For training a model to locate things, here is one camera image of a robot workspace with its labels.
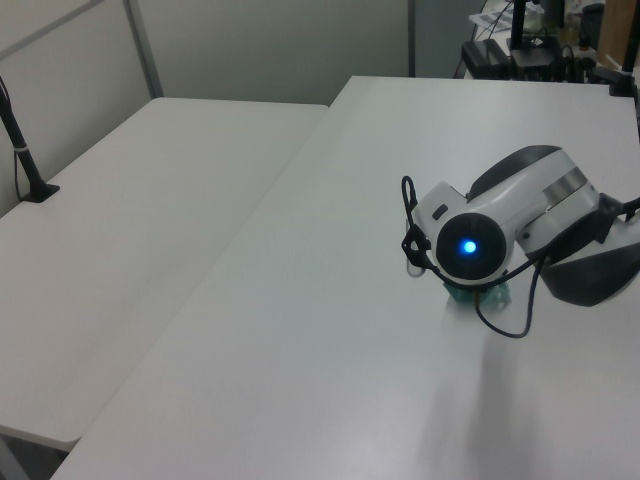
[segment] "white robot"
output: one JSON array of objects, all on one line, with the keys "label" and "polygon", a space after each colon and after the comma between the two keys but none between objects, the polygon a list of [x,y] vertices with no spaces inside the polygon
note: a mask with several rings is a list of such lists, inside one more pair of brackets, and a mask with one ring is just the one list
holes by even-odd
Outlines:
[{"label": "white robot", "polygon": [[[409,177],[402,191],[408,221],[402,248],[409,262],[449,287],[473,292],[480,318],[509,337],[528,332],[538,275],[554,297],[592,306],[623,290],[640,270],[640,199],[623,204],[599,194],[559,147],[518,150],[478,178],[466,196],[441,182],[418,203]],[[515,242],[528,261],[506,273]],[[479,292],[534,264],[525,331],[510,334],[487,322]]]}]

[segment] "blue light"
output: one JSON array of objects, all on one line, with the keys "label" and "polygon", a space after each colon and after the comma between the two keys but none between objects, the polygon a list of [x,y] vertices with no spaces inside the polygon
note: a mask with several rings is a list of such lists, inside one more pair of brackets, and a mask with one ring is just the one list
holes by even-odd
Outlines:
[{"label": "blue light", "polygon": [[462,251],[467,254],[470,255],[473,252],[476,251],[477,245],[476,242],[471,241],[471,240],[463,240],[462,241]]}]

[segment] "gray wall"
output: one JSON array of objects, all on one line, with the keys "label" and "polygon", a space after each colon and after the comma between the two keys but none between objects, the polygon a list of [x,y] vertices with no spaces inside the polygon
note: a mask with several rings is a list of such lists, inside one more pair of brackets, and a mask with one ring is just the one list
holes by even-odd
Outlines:
[{"label": "gray wall", "polygon": [[[0,75],[45,180],[149,101],[122,0],[104,0],[3,59]],[[20,179],[26,193],[22,171]],[[13,147],[0,128],[0,215],[16,204]]]},{"label": "gray wall", "polygon": [[170,97],[328,105],[352,75],[409,71],[406,0],[132,5]]},{"label": "gray wall", "polygon": [[484,0],[415,0],[416,76],[451,78]]}]

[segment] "silver band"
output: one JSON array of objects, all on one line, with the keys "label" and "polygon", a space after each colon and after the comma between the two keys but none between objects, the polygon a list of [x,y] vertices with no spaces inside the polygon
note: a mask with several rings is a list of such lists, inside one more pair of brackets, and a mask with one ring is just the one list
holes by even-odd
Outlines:
[{"label": "silver band", "polygon": [[556,180],[544,189],[549,205],[547,209],[551,209],[578,190],[587,183],[587,177],[580,171],[578,167],[574,168],[562,178]]}]

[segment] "white table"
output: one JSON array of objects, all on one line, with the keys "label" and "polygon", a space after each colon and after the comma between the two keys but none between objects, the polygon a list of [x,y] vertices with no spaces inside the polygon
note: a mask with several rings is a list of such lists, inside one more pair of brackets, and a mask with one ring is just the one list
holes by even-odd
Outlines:
[{"label": "white table", "polygon": [[529,144],[632,198],[634,118],[601,86],[353,78],[54,478],[637,477],[640,282],[591,309],[540,285],[514,341],[400,249],[403,175],[465,191]]},{"label": "white table", "polygon": [[69,450],[326,112],[155,100],[0,221],[0,433]]}]

